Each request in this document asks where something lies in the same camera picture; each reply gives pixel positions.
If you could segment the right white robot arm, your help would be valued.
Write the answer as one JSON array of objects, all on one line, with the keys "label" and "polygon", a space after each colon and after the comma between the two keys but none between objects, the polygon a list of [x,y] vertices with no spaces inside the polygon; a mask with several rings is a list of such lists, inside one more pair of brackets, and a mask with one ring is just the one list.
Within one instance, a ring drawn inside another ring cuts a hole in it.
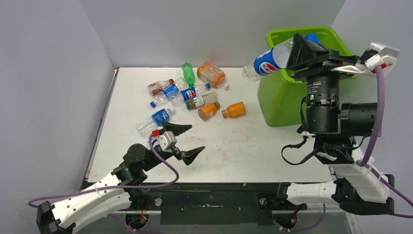
[{"label": "right white robot arm", "polygon": [[[372,42],[361,56],[345,56],[297,33],[287,69],[295,80],[306,83],[301,101],[298,133],[314,146],[304,159],[316,157],[337,177],[323,183],[281,183],[276,204],[331,204],[355,215],[393,215],[392,175],[381,174],[371,152],[380,136],[384,112],[384,78],[396,64],[399,50]],[[339,102],[339,83],[353,75],[377,78],[377,102]]]}]

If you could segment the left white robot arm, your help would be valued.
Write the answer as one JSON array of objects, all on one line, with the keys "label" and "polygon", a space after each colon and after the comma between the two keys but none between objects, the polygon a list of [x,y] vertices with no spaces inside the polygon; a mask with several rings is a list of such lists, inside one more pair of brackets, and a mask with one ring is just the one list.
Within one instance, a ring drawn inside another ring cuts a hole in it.
[{"label": "left white robot arm", "polygon": [[[131,145],[123,161],[98,182],[85,190],[41,198],[36,206],[36,224],[42,234],[76,234],[80,229],[120,210],[139,210],[150,205],[145,196],[149,189],[162,188],[177,182],[179,174],[167,159],[174,157],[190,165],[204,146],[181,151],[177,136],[190,130],[191,125],[164,122],[154,130],[148,144]],[[163,163],[175,173],[175,179],[163,184],[144,185],[146,172]]]}]

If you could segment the small orange juice bottle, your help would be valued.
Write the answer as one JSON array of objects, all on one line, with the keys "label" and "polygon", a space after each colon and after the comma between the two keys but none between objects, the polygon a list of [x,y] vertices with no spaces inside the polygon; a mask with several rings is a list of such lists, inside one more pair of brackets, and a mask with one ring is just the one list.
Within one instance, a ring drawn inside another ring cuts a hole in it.
[{"label": "small orange juice bottle", "polygon": [[198,110],[198,116],[202,120],[208,120],[213,117],[220,108],[220,103],[218,101],[204,105]]}]

